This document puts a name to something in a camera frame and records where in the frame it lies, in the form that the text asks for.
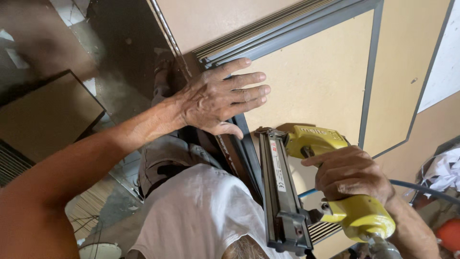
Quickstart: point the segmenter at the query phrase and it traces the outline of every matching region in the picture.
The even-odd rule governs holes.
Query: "wooden frame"
[[[359,146],[362,148],[374,77],[383,0],[305,0],[213,41],[192,53],[201,71],[241,57],[255,60],[372,9],[374,19],[359,132]],[[229,122],[238,125],[243,131],[243,140],[240,141],[232,135],[229,138],[243,169],[249,172],[255,191],[262,198],[260,164],[244,114],[234,116]]]

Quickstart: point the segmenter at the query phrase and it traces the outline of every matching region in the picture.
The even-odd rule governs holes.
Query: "dark gray trim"
[[[243,132],[242,140],[239,140],[235,135],[229,135],[229,138],[235,148],[238,158],[240,159],[241,165],[246,172],[250,172],[248,175],[258,196],[254,197],[254,200],[260,204],[261,201],[263,201],[264,187],[262,183],[262,170],[260,168],[259,159],[257,158],[251,134],[247,127],[246,118],[244,118],[244,114],[241,113],[230,118],[227,122],[235,124]]]
[[[364,99],[362,101],[361,125],[359,129],[358,146],[364,147],[366,127],[368,124],[369,104],[371,101],[372,82],[374,80],[375,60],[377,58],[377,46],[379,44],[380,21],[382,20],[383,1],[379,2],[374,10],[374,22],[372,24],[371,43],[369,48],[368,71],[364,86]]]
[[[385,154],[386,152],[391,151],[391,150],[399,147],[400,145],[406,143],[407,141],[409,141],[410,133],[412,132],[412,127],[414,126],[415,117],[417,116],[417,112],[419,111],[420,102],[422,101],[422,97],[423,97],[423,93],[425,92],[426,84],[428,83],[428,79],[430,78],[431,70],[433,68],[434,61],[436,59],[437,52],[439,50],[439,46],[441,45],[441,41],[443,40],[444,31],[446,30],[447,22],[449,21],[450,13],[452,11],[452,7],[454,6],[454,2],[455,2],[455,0],[450,0],[449,6],[447,8],[446,16],[444,17],[444,22],[443,22],[443,25],[441,26],[441,31],[439,32],[439,37],[437,38],[436,46],[434,48],[433,55],[431,57],[431,61],[430,61],[430,64],[428,66],[428,70],[426,71],[425,80],[423,82],[422,89],[420,90],[419,99],[417,101],[417,105],[415,106],[414,115],[412,116],[412,121],[410,122],[409,131],[407,132],[406,139],[404,141],[392,146],[391,148],[389,148],[389,149],[387,149],[387,150],[385,150],[383,152],[380,152],[379,154],[373,156],[372,157],[373,159],[377,158],[377,157]]]
[[[392,146],[391,148],[389,148],[389,149],[387,149],[387,150],[385,150],[385,151],[382,151],[382,152],[378,153],[377,155],[373,156],[372,159],[375,159],[375,158],[377,158],[377,157],[379,157],[379,156],[385,154],[386,152],[391,151],[391,150],[393,150],[393,149],[399,147],[400,145],[402,145],[402,144],[404,144],[404,143],[406,143],[406,142],[407,142],[407,139],[405,139],[405,140],[399,142],[398,144]]]
[[[383,0],[336,0],[215,55],[198,59],[199,55],[201,56],[198,53],[200,49],[194,50],[193,54],[202,71],[237,58],[247,57],[255,60],[359,14],[375,9],[379,4],[382,5],[382,2]]]

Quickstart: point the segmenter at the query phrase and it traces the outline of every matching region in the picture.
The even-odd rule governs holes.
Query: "forearm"
[[[388,241],[397,247],[404,259],[439,258],[436,237],[407,202],[395,195],[385,208],[396,223],[396,231]]]
[[[174,100],[94,134],[41,161],[12,181],[4,197],[63,207],[102,179],[123,157],[178,127]]]

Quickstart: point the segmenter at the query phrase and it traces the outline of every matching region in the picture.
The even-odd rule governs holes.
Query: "white wall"
[[[419,111],[460,91],[460,0],[450,14]]]

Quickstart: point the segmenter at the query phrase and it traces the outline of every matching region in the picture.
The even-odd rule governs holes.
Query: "yellow nail gun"
[[[303,159],[349,146],[341,134],[309,126],[294,126],[292,132],[261,128],[255,133],[259,138],[268,247],[313,259],[308,226],[324,221],[340,224],[345,235],[354,241],[368,242],[375,259],[401,258],[394,245],[385,241],[395,231],[395,223],[373,197],[354,195],[343,200],[323,200],[321,210],[307,211],[302,207],[287,156]]]

